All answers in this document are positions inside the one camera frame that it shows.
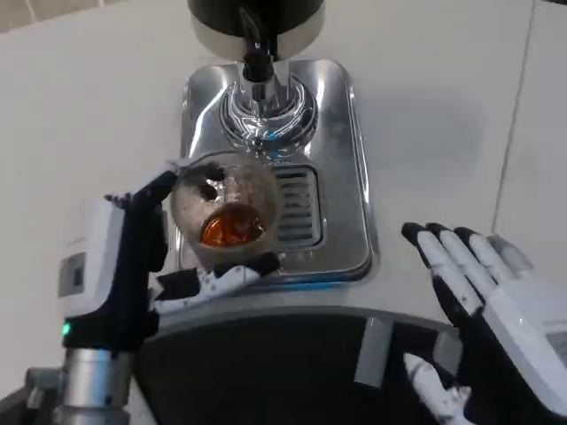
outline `metal robot arm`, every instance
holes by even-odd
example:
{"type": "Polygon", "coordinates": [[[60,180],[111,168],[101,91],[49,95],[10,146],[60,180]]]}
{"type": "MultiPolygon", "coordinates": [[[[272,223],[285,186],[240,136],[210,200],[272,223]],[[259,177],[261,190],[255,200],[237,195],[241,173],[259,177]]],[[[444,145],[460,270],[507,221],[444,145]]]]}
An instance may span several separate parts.
{"type": "MultiPolygon", "coordinates": [[[[67,246],[59,274],[66,357],[56,423],[128,423],[123,407],[132,364],[144,339],[157,332],[159,313],[226,295],[279,268],[277,257],[265,254],[211,274],[197,269],[168,274],[159,278],[164,289],[151,304],[149,274],[163,267],[167,255],[161,203],[188,165],[185,159],[168,163],[133,194],[99,201],[86,232],[67,246]]],[[[203,197],[215,197],[206,179],[223,180],[224,172],[211,163],[188,178],[203,197]]]]}

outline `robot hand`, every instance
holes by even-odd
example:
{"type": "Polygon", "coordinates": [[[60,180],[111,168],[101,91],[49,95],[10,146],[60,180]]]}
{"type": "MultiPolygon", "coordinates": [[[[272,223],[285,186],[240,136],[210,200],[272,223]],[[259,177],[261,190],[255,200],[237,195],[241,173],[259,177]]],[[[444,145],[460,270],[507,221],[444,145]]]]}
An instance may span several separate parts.
{"type": "Polygon", "coordinates": [[[468,423],[462,422],[463,409],[473,416],[480,409],[478,417],[485,419],[469,418],[479,425],[565,423],[567,291],[539,278],[527,257],[499,236],[437,223],[406,223],[402,234],[430,269],[441,308],[459,329],[463,359],[457,377],[472,388],[472,397],[468,390],[455,393],[463,396],[457,400],[461,409],[447,415],[454,389],[439,389],[428,367],[421,369],[429,375],[416,379],[423,363],[407,355],[408,374],[415,378],[410,381],[434,416],[468,423]],[[476,407],[467,408],[469,398],[476,407]]]}
{"type": "Polygon", "coordinates": [[[209,275],[184,270],[161,276],[165,290],[150,309],[149,274],[161,270],[168,248],[162,202],[181,172],[185,184],[199,186],[207,200],[217,196],[207,180],[225,177],[214,162],[188,173],[191,164],[187,158],[171,161],[134,193],[100,200],[86,234],[74,235],[59,276],[66,348],[137,352],[157,331],[158,313],[226,295],[279,268],[276,255],[266,254],[249,264],[216,267],[209,275]]]}

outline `robot finger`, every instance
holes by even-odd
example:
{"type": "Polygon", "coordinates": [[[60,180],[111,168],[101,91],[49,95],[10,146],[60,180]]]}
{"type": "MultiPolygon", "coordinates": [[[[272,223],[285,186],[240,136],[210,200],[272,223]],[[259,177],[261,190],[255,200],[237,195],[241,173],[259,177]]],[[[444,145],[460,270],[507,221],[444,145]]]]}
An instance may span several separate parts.
{"type": "Polygon", "coordinates": [[[224,168],[219,166],[216,162],[211,161],[200,166],[191,166],[192,162],[183,160],[170,163],[175,167],[176,173],[179,178],[189,184],[200,182],[202,180],[212,180],[213,182],[222,182],[226,178],[224,168]]]}
{"type": "Polygon", "coordinates": [[[122,199],[129,209],[150,211],[171,193],[177,182],[177,174],[166,168],[149,183],[134,191],[129,200],[122,199]]]}
{"type": "Polygon", "coordinates": [[[488,236],[486,239],[516,277],[521,278],[533,270],[532,262],[514,244],[498,235],[488,236]]]}
{"type": "Polygon", "coordinates": [[[156,273],[163,268],[168,251],[167,214],[158,205],[147,221],[149,242],[148,270],[156,273]]]}
{"type": "Polygon", "coordinates": [[[268,252],[245,263],[218,266],[211,273],[194,268],[162,275],[158,281],[163,290],[153,307],[160,314],[187,310],[253,285],[279,267],[278,257],[268,252]]]}
{"type": "Polygon", "coordinates": [[[469,228],[456,228],[454,232],[475,254],[478,262],[488,270],[496,283],[502,284],[514,278],[509,267],[484,236],[469,228]]]}
{"type": "MultiPolygon", "coordinates": [[[[460,308],[469,316],[482,307],[483,302],[478,297],[477,292],[432,232],[419,224],[406,223],[401,233],[420,251],[425,265],[433,274],[434,283],[438,286],[440,284],[445,285],[448,292],[452,294],[451,300],[439,300],[444,311],[454,309],[453,306],[449,305],[453,301],[458,303],[460,308]]],[[[435,290],[436,293],[439,293],[439,288],[435,288],[435,290]]]]}
{"type": "Polygon", "coordinates": [[[223,168],[214,162],[209,162],[202,166],[184,169],[179,176],[179,182],[188,186],[197,186],[201,197],[206,201],[212,201],[218,197],[218,192],[211,182],[222,182],[225,177],[223,168]]]}
{"type": "Polygon", "coordinates": [[[469,279],[483,299],[496,289],[496,283],[486,269],[478,263],[475,256],[465,246],[453,230],[438,223],[428,223],[426,228],[431,231],[443,244],[455,264],[469,279]]]}

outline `robotic hand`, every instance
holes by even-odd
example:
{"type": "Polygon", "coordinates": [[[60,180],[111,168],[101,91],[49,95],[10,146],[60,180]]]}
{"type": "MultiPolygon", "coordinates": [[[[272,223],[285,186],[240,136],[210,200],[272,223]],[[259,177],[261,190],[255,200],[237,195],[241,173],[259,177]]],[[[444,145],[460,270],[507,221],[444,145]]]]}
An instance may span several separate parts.
{"type": "Polygon", "coordinates": [[[445,390],[431,364],[404,357],[439,423],[567,423],[567,291],[539,278],[499,236],[437,223],[406,223],[402,234],[431,270],[463,344],[457,378],[467,387],[445,390]]]}
{"type": "MultiPolygon", "coordinates": [[[[219,265],[210,274],[193,269],[162,275],[163,290],[151,302],[150,272],[161,270],[167,255],[161,204],[189,165],[188,159],[170,162],[133,194],[100,200],[86,231],[67,246],[59,273],[66,359],[58,423],[128,423],[122,408],[133,358],[157,332],[159,313],[227,295],[279,268],[277,256],[267,253],[245,264],[219,265]]],[[[207,180],[222,181],[224,170],[209,163],[183,179],[211,199],[217,194],[207,180]]]]}

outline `white countertop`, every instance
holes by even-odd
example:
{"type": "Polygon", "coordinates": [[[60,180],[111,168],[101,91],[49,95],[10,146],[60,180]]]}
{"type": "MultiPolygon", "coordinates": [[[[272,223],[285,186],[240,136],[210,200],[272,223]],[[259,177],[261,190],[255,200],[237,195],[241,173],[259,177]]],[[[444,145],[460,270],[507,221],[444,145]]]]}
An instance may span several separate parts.
{"type": "Polygon", "coordinates": [[[567,284],[567,6],[538,2],[496,230],[567,284]]]}
{"type": "MultiPolygon", "coordinates": [[[[328,0],[303,56],[353,76],[379,266],[346,289],[225,299],[165,325],[315,307],[446,322],[400,227],[490,231],[531,10],[532,0],[328,0]]],[[[69,212],[175,157],[183,84],[221,61],[196,41],[183,0],[131,0],[14,30],[0,36],[0,58],[2,397],[28,367],[60,364],[69,212]]]]}

